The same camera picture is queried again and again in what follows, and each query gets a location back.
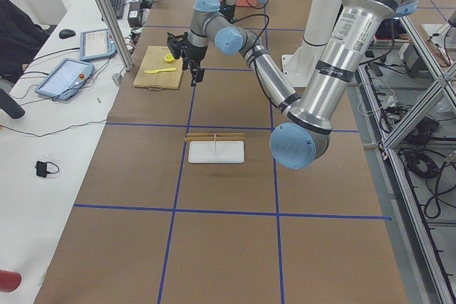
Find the red cup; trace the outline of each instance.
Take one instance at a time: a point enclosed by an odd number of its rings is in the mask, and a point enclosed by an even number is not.
[[[13,292],[21,284],[22,277],[17,272],[0,270],[0,292]]]

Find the yellow spoon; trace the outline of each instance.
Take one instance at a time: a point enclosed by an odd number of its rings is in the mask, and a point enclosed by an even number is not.
[[[156,74],[156,73],[161,73],[163,71],[176,71],[176,67],[164,68],[164,69],[154,69],[154,70],[144,70],[144,73],[146,73],[146,74]]]

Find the label sticker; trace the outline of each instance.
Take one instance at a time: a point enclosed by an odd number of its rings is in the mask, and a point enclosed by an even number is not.
[[[343,44],[347,50],[364,54],[379,23],[360,14],[342,13],[330,41]]]

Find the computer mouse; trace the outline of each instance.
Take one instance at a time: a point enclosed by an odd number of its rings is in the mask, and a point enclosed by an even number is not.
[[[73,37],[75,35],[76,35],[76,32],[73,30],[70,30],[69,28],[65,28],[58,33],[58,37],[60,37],[61,39]]]

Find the black adapter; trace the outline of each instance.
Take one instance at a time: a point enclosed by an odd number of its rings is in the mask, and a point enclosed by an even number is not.
[[[143,10],[139,1],[132,1],[128,10],[128,25],[131,28],[139,28],[143,23]]]

